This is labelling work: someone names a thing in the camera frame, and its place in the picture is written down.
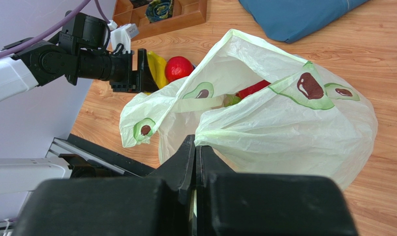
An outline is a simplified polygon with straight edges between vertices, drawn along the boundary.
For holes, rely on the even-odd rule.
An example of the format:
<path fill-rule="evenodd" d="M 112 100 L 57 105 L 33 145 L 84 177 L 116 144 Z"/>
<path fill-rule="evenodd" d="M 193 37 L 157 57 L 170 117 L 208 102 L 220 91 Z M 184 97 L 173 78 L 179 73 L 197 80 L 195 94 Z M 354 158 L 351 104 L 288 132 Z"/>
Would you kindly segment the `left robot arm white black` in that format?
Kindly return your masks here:
<path fill-rule="evenodd" d="M 109 52 L 110 38 L 111 30 L 104 20 L 76 14 L 51 39 L 0 59 L 0 102 L 60 77 L 72 85 L 80 78 L 106 81 L 114 92 L 157 91 L 147 51 L 137 51 L 134 70 L 129 43 L 119 42 Z"/>

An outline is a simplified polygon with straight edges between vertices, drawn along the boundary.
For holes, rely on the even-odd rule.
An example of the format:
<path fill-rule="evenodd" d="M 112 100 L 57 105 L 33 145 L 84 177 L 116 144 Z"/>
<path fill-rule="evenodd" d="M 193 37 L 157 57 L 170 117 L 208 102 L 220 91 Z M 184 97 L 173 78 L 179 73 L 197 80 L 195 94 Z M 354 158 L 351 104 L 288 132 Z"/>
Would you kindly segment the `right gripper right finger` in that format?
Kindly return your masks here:
<path fill-rule="evenodd" d="M 234 172 L 196 148 L 200 236 L 356 236 L 340 188 L 321 176 Z"/>

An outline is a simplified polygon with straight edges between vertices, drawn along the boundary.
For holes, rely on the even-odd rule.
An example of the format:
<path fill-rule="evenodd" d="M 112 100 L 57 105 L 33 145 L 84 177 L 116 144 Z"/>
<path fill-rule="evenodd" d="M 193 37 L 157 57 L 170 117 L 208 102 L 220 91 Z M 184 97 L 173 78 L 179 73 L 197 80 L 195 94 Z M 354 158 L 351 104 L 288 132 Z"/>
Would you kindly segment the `yellow banana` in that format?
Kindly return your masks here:
<path fill-rule="evenodd" d="M 147 58 L 153 80 L 157 84 L 157 87 L 162 89 L 169 84 L 165 76 L 165 67 L 167 65 L 167 61 L 153 51 L 147 52 Z"/>

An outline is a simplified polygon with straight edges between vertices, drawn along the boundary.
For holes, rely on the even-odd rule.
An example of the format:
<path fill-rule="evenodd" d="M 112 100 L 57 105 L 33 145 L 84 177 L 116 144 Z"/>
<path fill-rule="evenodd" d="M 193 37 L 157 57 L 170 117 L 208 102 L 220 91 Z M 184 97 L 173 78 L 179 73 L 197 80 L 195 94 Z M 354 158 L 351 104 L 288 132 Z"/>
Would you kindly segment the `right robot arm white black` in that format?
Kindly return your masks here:
<path fill-rule="evenodd" d="M 0 158 L 0 236 L 356 236 L 326 177 L 234 172 L 185 138 L 154 169 L 75 136 Z"/>

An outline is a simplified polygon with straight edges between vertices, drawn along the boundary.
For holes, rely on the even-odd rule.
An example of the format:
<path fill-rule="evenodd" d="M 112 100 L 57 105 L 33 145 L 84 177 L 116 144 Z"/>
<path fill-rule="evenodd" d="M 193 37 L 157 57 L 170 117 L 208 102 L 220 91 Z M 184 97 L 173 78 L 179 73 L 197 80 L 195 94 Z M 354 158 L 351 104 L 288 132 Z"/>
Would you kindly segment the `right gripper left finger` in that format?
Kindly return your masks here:
<path fill-rule="evenodd" d="M 194 137 L 146 177 L 50 179 L 40 183 L 15 236 L 186 236 Z"/>

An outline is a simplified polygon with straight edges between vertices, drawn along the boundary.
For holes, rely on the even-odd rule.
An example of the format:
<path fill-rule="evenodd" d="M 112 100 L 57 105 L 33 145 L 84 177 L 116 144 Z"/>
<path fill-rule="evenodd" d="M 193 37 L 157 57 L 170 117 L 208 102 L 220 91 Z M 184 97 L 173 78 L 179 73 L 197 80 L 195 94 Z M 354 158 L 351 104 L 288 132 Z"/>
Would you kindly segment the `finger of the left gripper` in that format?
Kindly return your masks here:
<path fill-rule="evenodd" d="M 139 91 L 153 93 L 159 88 L 153 79 L 146 49 L 138 50 L 137 75 L 139 79 Z"/>

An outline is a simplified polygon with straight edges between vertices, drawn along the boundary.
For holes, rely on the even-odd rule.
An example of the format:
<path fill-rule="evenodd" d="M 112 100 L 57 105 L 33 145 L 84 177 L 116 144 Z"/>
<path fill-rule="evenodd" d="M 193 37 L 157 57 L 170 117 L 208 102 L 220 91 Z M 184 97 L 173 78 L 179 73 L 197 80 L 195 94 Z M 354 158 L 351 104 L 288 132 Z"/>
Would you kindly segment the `green grape bunch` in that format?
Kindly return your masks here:
<path fill-rule="evenodd" d="M 223 100 L 223 107 L 229 107 L 238 104 L 242 99 L 236 94 L 227 94 Z"/>

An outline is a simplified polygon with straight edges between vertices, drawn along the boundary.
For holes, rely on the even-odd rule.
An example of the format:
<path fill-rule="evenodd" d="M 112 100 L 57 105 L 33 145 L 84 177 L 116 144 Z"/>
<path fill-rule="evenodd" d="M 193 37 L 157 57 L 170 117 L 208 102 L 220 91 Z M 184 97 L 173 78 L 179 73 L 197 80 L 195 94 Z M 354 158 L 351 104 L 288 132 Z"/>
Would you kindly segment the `pale green plastic bag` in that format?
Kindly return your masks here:
<path fill-rule="evenodd" d="M 225 95 L 262 80 L 271 84 L 223 107 Z M 371 102 L 338 75 L 231 29 L 188 77 L 134 96 L 119 128 L 125 148 L 158 133 L 161 163 L 193 134 L 236 171 L 320 175 L 345 189 L 373 152 L 378 121 Z"/>

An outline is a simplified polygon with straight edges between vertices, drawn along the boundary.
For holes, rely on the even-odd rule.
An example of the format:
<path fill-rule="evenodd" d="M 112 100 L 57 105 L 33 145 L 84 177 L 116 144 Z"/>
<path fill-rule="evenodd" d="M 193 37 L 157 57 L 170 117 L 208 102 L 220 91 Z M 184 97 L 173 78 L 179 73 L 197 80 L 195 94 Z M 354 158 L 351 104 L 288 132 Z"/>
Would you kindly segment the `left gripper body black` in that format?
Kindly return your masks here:
<path fill-rule="evenodd" d="M 132 54 L 94 54 L 82 51 L 79 55 L 77 77 L 108 81 L 115 92 L 139 93 L 139 81 L 132 70 Z"/>

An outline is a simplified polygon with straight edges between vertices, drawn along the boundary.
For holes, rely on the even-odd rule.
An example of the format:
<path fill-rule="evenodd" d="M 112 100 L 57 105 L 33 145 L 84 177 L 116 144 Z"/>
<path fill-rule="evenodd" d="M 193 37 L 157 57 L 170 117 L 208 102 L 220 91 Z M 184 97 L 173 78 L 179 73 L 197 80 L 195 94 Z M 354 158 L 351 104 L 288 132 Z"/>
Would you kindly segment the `shiny red apple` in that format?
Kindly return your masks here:
<path fill-rule="evenodd" d="M 247 96 L 254 94 L 254 93 L 268 87 L 270 84 L 271 84 L 270 82 L 268 82 L 266 80 L 262 80 L 250 87 L 247 87 L 247 88 L 239 91 L 238 93 L 236 93 L 236 96 L 239 97 L 240 99 L 244 99 Z"/>
<path fill-rule="evenodd" d="M 168 82 L 189 76 L 194 70 L 194 65 L 185 57 L 176 56 L 167 61 L 164 74 Z"/>

